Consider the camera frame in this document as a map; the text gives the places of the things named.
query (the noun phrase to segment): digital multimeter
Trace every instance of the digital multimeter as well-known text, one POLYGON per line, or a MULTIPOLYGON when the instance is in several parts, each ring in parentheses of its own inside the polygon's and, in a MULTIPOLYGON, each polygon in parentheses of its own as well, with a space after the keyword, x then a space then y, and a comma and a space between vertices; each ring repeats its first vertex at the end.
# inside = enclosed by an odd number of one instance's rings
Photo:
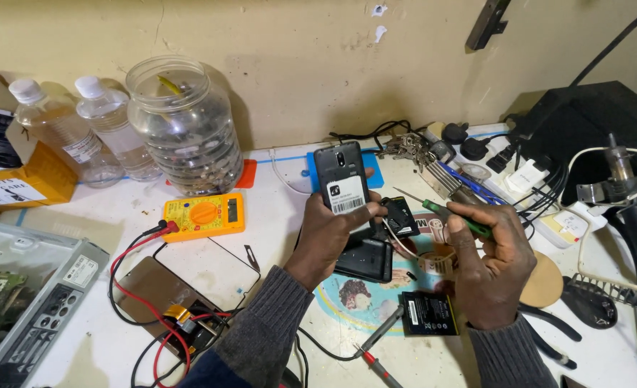
POLYGON ((180 231, 163 235, 166 243, 244 232, 241 193, 176 199, 166 202, 165 221, 175 221, 180 231))

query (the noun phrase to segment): gray sweater sleeve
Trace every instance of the gray sweater sleeve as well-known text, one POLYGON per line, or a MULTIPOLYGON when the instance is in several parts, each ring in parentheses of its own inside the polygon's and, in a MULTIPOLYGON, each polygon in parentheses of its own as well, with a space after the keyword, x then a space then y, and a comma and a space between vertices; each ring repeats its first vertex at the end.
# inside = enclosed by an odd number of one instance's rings
POLYGON ((294 335, 314 295, 273 266, 249 306, 215 345, 220 358, 254 388, 277 388, 294 335))
POLYGON ((538 355, 528 324, 518 313, 515 322, 502 329, 469 328, 483 388, 558 387, 538 355))

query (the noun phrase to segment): red wire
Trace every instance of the red wire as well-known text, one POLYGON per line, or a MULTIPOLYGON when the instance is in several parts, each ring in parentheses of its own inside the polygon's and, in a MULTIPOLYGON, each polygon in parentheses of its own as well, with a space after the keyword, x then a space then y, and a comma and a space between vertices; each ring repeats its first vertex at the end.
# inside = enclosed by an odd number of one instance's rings
MULTIPOLYGON (((216 313, 216 315, 218 315, 219 317, 229 317, 232 314, 230 313, 216 313)), ((191 317, 189 319, 191 320, 197 320, 197 319, 201 319, 201 318, 206 318, 206 317, 210 317, 211 314, 201 314, 201 315, 197 315, 194 317, 191 317)), ((163 348, 166 346, 166 342, 168 341, 168 339, 170 339, 170 336, 172 336, 172 333, 168 334, 165 339, 163 339, 163 341, 161 342, 161 345, 158 347, 158 351, 156 352, 156 357, 153 360, 153 379, 158 380, 158 359, 159 357, 161 357, 161 350, 163 350, 163 348)), ((161 388, 171 388, 171 387, 167 387, 167 386, 163 386, 160 383, 158 383, 158 386, 161 388)))
MULTIPOLYGON (((170 228, 166 228, 163 229, 162 231, 156 232, 155 234, 152 234, 149 238, 147 238, 144 241, 141 241, 138 244, 133 245, 131 248, 129 248, 128 250, 124 251, 120 256, 118 256, 110 265, 110 273, 114 273, 115 272, 115 265, 117 264, 117 261, 119 261, 120 259, 124 258, 129 252, 131 252, 132 250, 134 250, 136 247, 141 246, 145 243, 150 242, 153 239, 156 239, 158 237, 160 237, 161 235, 164 234, 168 234, 171 231, 170 228)), ((148 307, 149 310, 151 310, 151 313, 153 313, 153 315, 155 315, 155 317, 158 319, 158 321, 166 327, 166 329, 168 329, 170 331, 170 334, 168 334, 168 338, 173 335, 175 336, 180 343, 182 344, 182 347, 185 349, 185 356, 187 358, 187 365, 185 367, 185 373, 184 375, 186 375, 189 372, 189 368, 191 365, 192 360, 190 359, 190 353, 189 353, 189 347, 187 346, 187 343, 185 342, 185 339, 182 338, 182 336, 180 336, 179 333, 177 333, 176 330, 174 330, 169 324, 168 322, 166 322, 163 317, 161 316, 161 314, 158 312, 158 310, 156 310, 155 307, 153 307, 152 304, 150 304, 147 300, 142 299, 139 296, 136 296, 132 293, 130 293, 129 291, 125 290, 122 286, 120 286, 120 284, 117 282, 117 279, 115 279, 114 281, 115 287, 117 287, 118 290, 122 291, 123 294, 127 295, 128 297, 131 297, 132 299, 138 300, 139 302, 141 302, 142 304, 144 304, 146 307, 148 307)), ((167 387, 166 385, 162 385, 160 383, 158 383, 158 386, 160 388, 170 388, 167 387)))

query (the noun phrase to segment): black battery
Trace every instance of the black battery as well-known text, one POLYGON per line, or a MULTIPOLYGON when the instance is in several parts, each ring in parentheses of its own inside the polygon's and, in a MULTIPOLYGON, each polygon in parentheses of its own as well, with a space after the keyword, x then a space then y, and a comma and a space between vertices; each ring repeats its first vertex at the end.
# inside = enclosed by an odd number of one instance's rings
POLYGON ((398 238, 419 235, 417 221, 409 210, 405 197, 383 198, 381 204, 388 209, 385 221, 398 238))
POLYGON ((403 292, 405 332, 423 336, 459 336, 450 297, 427 292, 403 292))

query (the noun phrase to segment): white workbench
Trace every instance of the white workbench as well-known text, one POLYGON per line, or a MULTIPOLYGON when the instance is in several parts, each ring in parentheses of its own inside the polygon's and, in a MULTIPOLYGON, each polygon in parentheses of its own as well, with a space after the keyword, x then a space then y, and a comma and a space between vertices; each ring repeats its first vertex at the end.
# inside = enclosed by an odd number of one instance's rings
MULTIPOLYGON (((310 191, 308 178, 301 177, 306 169, 306 152, 324 144, 296 145, 276 149, 277 166, 286 180, 297 189, 310 191)), ((373 141, 362 142, 362 147, 374 146, 373 141)), ((246 231, 242 234, 216 237, 226 249, 245 259, 243 245, 252 246, 261 266, 262 277, 274 264, 287 260, 302 220, 306 196, 293 193, 282 185, 274 174, 268 150, 245 154, 247 159, 259 161, 252 189, 242 190, 245 199, 246 231)), ((385 186, 378 189, 383 196, 397 196, 392 186, 400 187, 419 198, 441 200, 417 174, 409 160, 378 161, 385 186)), ((89 237, 90 240, 112 254, 111 260, 121 253, 142 231, 151 228, 161 218, 163 203, 180 198, 176 190, 165 185, 162 178, 150 183, 123 180, 103 190, 86 186, 77 187, 73 200, 52 207, 11 211, 0 220, 12 225, 36 228, 71 237, 89 237)), ((409 202, 412 209, 416 202, 409 202)), ((596 233, 587 244, 587 257, 600 273, 620 276, 617 262, 622 262, 616 241, 606 230, 596 233)), ((145 255, 150 255, 160 242, 151 242, 141 253, 130 255, 118 274, 132 268, 145 255)), ((536 234, 531 240, 535 249, 547 254, 560 267, 564 275, 576 270, 577 246, 561 250, 536 234)), ((159 253, 159 260, 177 275, 188 281, 203 295, 223 308, 231 308, 241 298, 239 291, 247 289, 255 279, 253 272, 229 257, 211 257, 202 254, 211 242, 202 239, 171 244, 159 253)), ((27 382, 27 387, 95 388, 127 387, 132 367, 152 337, 140 327, 121 322, 107 301, 107 269, 83 301, 69 325, 57 338, 47 357, 27 382)), ((619 304, 619 321, 608 330, 595 330, 580 322, 561 302, 546 309, 564 319, 583 336, 582 342, 573 342, 546 322, 529 317, 538 333, 551 345, 565 352, 578 364, 570 371, 545 358, 546 365, 558 377, 562 374, 587 387, 637 387, 637 338, 632 308, 619 304)), ((334 353, 354 353, 352 343, 368 337, 368 333, 340 324, 329 316, 314 300, 301 326, 334 353)), ((363 360, 335 361, 324 355, 303 336, 301 341, 310 364, 310 384, 313 387, 384 387, 363 360)), ((152 360, 155 350, 145 357, 137 374, 138 384, 151 384, 152 360)), ((459 337, 403 338, 388 336, 372 349, 383 365, 404 387, 478 387, 476 363, 469 338, 463 332, 459 337)), ((303 366, 297 354, 289 359, 289 368, 303 376, 303 366)), ((159 369, 167 371, 175 357, 163 352, 159 369)), ((179 373, 165 383, 174 384, 179 373)))

